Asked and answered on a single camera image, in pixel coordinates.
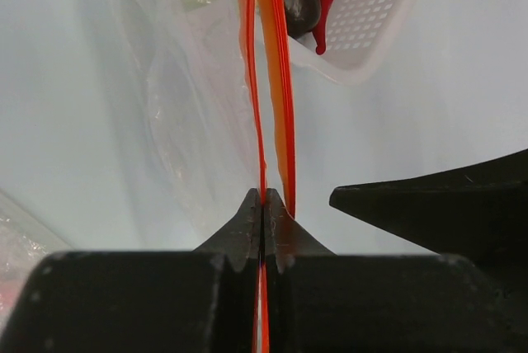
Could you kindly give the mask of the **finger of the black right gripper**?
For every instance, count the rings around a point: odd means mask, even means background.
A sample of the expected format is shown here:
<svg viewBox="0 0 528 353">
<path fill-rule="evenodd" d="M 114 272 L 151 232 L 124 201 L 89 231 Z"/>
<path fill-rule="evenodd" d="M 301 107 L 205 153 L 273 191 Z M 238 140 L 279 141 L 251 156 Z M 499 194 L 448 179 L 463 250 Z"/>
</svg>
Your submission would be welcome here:
<svg viewBox="0 0 528 353">
<path fill-rule="evenodd" d="M 527 252 L 527 152 L 397 181 L 339 186 L 329 204 L 428 250 Z"/>
</svg>

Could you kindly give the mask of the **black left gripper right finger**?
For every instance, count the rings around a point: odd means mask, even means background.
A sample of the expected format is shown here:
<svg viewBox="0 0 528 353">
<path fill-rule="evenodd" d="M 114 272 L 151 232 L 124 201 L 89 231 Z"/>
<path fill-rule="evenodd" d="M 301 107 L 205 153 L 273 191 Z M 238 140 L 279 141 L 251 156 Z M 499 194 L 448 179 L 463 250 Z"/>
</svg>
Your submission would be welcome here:
<svg viewBox="0 0 528 353">
<path fill-rule="evenodd" d="M 463 257 L 334 254 L 272 189 L 262 223 L 272 352 L 516 349 L 491 281 Z"/>
</svg>

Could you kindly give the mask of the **clear red-zipper zip bag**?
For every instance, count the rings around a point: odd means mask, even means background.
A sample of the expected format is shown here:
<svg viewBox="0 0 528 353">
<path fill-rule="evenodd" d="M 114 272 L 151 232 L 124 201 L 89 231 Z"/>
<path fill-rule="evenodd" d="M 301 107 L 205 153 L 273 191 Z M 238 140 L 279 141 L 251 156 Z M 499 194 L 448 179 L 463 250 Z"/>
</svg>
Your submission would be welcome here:
<svg viewBox="0 0 528 353">
<path fill-rule="evenodd" d="M 244 194 L 266 203 L 256 38 L 266 52 L 282 200 L 296 207 L 295 118 L 283 0 L 108 0 L 166 192 L 200 236 Z"/>
</svg>

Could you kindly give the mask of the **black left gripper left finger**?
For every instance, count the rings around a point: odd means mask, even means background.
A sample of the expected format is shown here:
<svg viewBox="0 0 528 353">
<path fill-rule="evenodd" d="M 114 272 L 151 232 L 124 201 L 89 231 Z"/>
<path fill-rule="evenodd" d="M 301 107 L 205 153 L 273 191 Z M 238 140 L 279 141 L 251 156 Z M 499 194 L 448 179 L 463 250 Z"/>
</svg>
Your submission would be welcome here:
<svg viewBox="0 0 528 353">
<path fill-rule="evenodd" d="M 197 249 L 77 251 L 30 273 L 4 352 L 253 352 L 261 199 Z"/>
</svg>

